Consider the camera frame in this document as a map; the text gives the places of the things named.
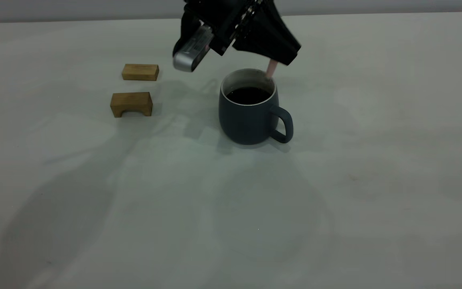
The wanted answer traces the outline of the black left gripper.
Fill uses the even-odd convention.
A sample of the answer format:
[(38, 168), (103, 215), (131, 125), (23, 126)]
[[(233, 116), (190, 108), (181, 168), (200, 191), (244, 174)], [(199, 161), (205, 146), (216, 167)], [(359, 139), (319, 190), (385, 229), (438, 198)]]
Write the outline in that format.
[(186, 0), (181, 45), (202, 26), (210, 28), (213, 38), (209, 48), (218, 55), (224, 55), (234, 40), (233, 48), (237, 51), (289, 65), (301, 49), (273, 0)]

